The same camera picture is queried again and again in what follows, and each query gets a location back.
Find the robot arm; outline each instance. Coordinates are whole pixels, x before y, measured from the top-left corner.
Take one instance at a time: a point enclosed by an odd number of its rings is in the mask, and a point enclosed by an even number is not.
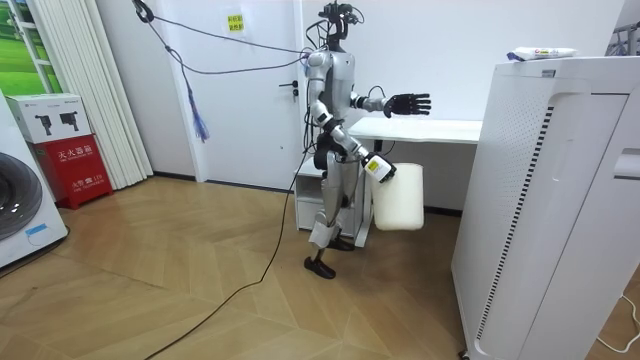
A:
[[[309,108],[315,122],[348,154],[358,159],[367,173],[379,182],[393,177],[396,168],[382,156],[369,152],[356,138],[349,135],[342,124],[333,118],[320,100],[325,91],[326,76],[331,69],[331,54],[316,52],[309,56]]]
[[[431,100],[429,94],[401,94],[391,98],[370,98],[351,92],[351,107],[368,112],[383,111],[387,118],[391,114],[398,115],[429,115]]]

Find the robot shoulder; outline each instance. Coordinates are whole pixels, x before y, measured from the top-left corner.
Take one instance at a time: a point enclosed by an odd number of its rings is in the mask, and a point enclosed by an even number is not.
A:
[[[311,67],[331,66],[331,53],[328,50],[316,50],[309,55],[308,62]]]

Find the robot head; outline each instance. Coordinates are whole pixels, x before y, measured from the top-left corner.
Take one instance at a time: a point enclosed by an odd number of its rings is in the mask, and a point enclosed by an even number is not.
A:
[[[353,12],[354,10],[360,14],[360,17]],[[349,35],[349,24],[356,25],[358,23],[364,23],[364,17],[358,8],[350,4],[338,4],[337,0],[325,5],[324,9],[318,13],[318,16],[327,19],[329,27],[335,26],[335,32],[327,38],[330,47],[332,44],[337,45],[340,40],[347,38]]]

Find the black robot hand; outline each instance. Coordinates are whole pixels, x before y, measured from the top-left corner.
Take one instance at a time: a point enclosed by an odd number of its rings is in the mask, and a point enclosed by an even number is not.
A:
[[[401,94],[394,95],[384,105],[384,115],[429,115],[431,100],[429,94]]]

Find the air purifier vent grille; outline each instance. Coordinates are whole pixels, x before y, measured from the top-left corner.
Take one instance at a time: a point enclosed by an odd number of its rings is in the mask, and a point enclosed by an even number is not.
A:
[[[527,192],[529,191],[529,185],[531,184],[531,178],[533,177],[534,170],[538,163],[538,157],[540,156],[540,150],[542,149],[542,144],[544,142],[545,136],[547,134],[547,129],[549,128],[549,123],[551,122],[551,116],[553,115],[553,106],[547,107],[546,114],[544,117],[544,121],[542,122],[542,126],[540,128],[540,133],[538,135],[538,140],[536,142],[536,146],[533,149],[533,155],[531,156],[531,161],[529,163],[529,168],[526,173],[526,177],[524,179],[524,183],[522,184],[522,189],[520,191],[520,196],[518,197],[518,203],[514,214],[511,219],[511,225],[509,226],[509,232],[507,233],[506,241],[504,247],[502,249],[502,253],[500,254],[500,261],[498,262],[498,269],[493,278],[493,283],[491,284],[491,290],[489,292],[489,297],[487,298],[487,302],[484,307],[484,311],[482,312],[482,319],[480,321],[480,327],[478,329],[478,334],[476,335],[476,339],[480,340],[482,338],[482,333],[484,332],[484,328],[487,324],[487,318],[489,317],[489,311],[491,310],[491,305],[493,304],[493,300],[496,295],[496,290],[498,289],[498,283],[500,282],[500,277],[502,277],[502,272],[504,270],[505,261],[507,260],[507,255],[509,255],[509,249],[511,248],[511,242],[513,241],[513,236],[518,225],[518,220],[520,219],[520,212],[522,211],[522,207],[524,205],[524,201],[527,197]]]

